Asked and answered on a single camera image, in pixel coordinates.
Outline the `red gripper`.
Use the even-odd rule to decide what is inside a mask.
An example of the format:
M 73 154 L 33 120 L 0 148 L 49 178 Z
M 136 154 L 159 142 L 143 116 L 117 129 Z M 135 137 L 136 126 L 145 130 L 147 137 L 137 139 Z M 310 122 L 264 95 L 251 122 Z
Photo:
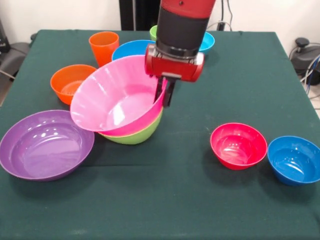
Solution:
M 145 72 L 150 76 L 158 77 L 154 103 L 163 92 L 164 77 L 174 78 L 167 79 L 168 86 L 163 97 L 163 107 L 169 107 L 171 104 L 176 79 L 185 82 L 196 82 L 202 73 L 205 63 L 205 55 L 202 52 L 199 52 L 195 58 L 191 59 L 172 58 L 159 52 L 155 44 L 147 46 L 144 59 Z

